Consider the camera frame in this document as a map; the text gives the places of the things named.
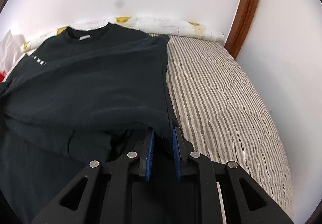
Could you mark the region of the white paper shopping bag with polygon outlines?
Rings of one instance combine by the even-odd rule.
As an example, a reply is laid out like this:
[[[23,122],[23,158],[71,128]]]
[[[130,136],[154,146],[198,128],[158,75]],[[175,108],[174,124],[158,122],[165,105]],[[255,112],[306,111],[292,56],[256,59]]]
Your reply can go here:
[[[25,42],[25,37],[22,34],[12,35],[11,31],[5,34],[1,40],[1,71],[5,71],[8,74],[15,62],[22,55],[20,47]]]

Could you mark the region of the black sweatshirt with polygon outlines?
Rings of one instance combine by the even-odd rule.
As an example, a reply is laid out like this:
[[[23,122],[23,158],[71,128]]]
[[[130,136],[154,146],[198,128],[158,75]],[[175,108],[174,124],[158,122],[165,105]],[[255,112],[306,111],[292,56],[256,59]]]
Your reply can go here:
[[[1,188],[67,183],[75,163],[107,160],[115,142],[177,126],[166,83],[167,35],[115,24],[67,28],[1,84]]]

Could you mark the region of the striped quilted mattress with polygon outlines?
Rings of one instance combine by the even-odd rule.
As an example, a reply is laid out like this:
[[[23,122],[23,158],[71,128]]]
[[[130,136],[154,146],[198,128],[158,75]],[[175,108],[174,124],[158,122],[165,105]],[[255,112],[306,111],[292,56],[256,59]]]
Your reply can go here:
[[[289,215],[287,155],[262,99],[218,42],[171,36],[167,84],[184,137],[212,161],[236,161]]]

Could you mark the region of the brown wooden door frame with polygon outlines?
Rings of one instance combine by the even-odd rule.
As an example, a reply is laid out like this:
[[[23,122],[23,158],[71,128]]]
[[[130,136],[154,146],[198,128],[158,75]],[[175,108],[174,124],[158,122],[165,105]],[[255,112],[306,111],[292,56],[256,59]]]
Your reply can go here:
[[[251,27],[259,0],[240,0],[225,49],[233,58],[237,58]]]

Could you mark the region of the red shopping bag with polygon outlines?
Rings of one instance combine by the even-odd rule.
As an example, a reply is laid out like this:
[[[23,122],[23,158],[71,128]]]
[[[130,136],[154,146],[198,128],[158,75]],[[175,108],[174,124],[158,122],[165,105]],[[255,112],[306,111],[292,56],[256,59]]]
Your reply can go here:
[[[6,77],[6,72],[5,71],[1,71],[0,72],[0,82],[2,82],[4,79],[5,79],[5,77]]]

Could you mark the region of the white lemon print sheet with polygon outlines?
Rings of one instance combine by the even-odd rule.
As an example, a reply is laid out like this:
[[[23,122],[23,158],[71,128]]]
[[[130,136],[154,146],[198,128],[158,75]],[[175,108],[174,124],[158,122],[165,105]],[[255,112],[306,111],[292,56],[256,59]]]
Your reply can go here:
[[[149,34],[165,34],[184,36],[207,41],[224,41],[224,34],[214,28],[183,20],[153,17],[109,17],[93,21],[73,23],[74,29],[92,30],[104,27],[108,23],[121,25],[122,27],[136,29]]]

